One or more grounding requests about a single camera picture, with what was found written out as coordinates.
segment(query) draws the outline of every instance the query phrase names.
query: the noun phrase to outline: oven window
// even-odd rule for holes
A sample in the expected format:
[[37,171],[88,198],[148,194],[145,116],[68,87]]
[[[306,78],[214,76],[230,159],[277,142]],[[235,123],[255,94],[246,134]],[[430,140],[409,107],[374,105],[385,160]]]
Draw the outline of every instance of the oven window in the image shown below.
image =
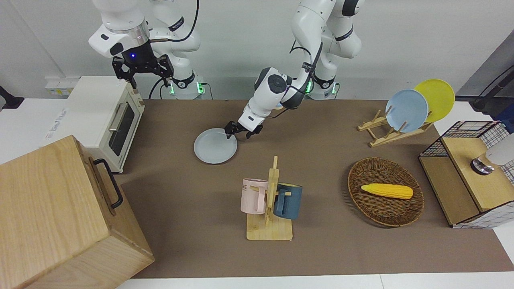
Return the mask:
[[127,135],[129,135],[130,127],[132,126],[132,121],[134,120],[134,111],[132,107],[128,105],[128,108],[121,120],[120,128],[117,132],[113,132],[111,139],[109,140],[109,147],[114,151],[117,156],[120,156],[121,149],[125,144],[125,140]]

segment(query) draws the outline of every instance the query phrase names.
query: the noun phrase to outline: brown table mat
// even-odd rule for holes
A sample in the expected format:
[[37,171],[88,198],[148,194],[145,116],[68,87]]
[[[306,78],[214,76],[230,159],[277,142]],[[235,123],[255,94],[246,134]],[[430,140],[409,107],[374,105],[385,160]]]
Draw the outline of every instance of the brown table mat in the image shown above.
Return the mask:
[[[146,101],[122,184],[155,255],[136,278],[249,277],[513,270],[492,230],[450,229],[417,156],[438,134],[369,148],[356,126],[384,101],[304,101],[240,139],[221,165],[196,158],[195,138],[236,121],[247,101]],[[374,129],[377,135],[386,130]],[[240,211],[245,177],[267,178],[279,156],[280,181],[303,186],[292,241],[247,241]],[[425,209],[409,226],[385,229],[353,206],[346,180],[366,157],[399,163],[419,182]]]

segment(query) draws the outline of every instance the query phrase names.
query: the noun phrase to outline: wooden base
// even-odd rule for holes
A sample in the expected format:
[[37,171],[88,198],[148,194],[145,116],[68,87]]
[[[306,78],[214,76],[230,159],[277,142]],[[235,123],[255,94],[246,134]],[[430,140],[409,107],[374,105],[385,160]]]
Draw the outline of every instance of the wooden base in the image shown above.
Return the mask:
[[292,240],[292,221],[269,215],[266,225],[266,215],[246,216],[246,238],[249,240]]
[[372,142],[370,142],[370,147],[377,147],[377,146],[384,145],[386,143],[390,143],[390,142],[393,142],[393,141],[396,141],[396,140],[399,140],[402,138],[406,138],[406,137],[414,136],[414,135],[417,135],[420,133],[424,133],[430,126],[432,126],[432,124],[433,123],[431,123],[431,122],[425,123],[421,128],[419,128],[413,132],[409,132],[409,133],[401,133],[401,132],[394,131],[384,137],[375,138]]
[[402,133],[401,130],[405,127],[405,125],[407,125],[407,122],[404,122],[398,131],[395,130],[394,128],[391,128],[385,136],[378,138],[373,133],[373,131],[371,131],[371,129],[381,127],[383,125],[388,124],[386,116],[389,113],[391,108],[392,108],[392,106],[389,107],[389,110],[385,113],[384,116],[380,116],[380,117],[378,115],[380,115],[381,110],[378,110],[377,113],[375,114],[375,117],[371,121],[363,122],[362,125],[359,125],[357,127],[358,131],[361,132],[361,131],[366,130],[371,135],[371,137],[373,137],[373,141],[370,142],[370,147],[377,147],[380,145],[384,145],[386,143],[393,142],[395,140],[399,140],[402,138],[406,138],[406,137],[410,137],[410,136],[417,135],[420,133],[424,133],[433,124],[432,122],[426,122],[425,124],[423,124],[421,126],[421,128],[419,128],[413,132]]
[[292,222],[273,214],[277,185],[279,183],[278,157],[273,158],[269,169],[266,211],[261,215],[247,214],[246,238],[249,240],[292,240]]

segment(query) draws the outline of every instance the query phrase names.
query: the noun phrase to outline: corn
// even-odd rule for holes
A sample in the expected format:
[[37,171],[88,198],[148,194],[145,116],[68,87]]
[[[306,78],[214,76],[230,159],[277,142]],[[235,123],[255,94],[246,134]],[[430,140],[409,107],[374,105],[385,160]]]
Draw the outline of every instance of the corn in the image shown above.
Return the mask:
[[379,196],[401,198],[404,200],[412,198],[412,189],[407,186],[390,184],[369,184],[361,186],[360,188],[366,192]]

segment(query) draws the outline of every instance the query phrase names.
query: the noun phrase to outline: wooden mug tree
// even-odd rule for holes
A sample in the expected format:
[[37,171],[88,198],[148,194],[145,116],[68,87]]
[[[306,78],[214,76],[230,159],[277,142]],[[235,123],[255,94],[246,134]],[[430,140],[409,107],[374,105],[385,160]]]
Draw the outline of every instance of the wooden mug tree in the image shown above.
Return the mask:
[[279,183],[278,157],[273,158],[273,167],[269,169],[268,190],[266,191],[266,209],[264,214],[246,216],[246,238],[249,240],[292,240],[292,221],[273,214],[273,206]]

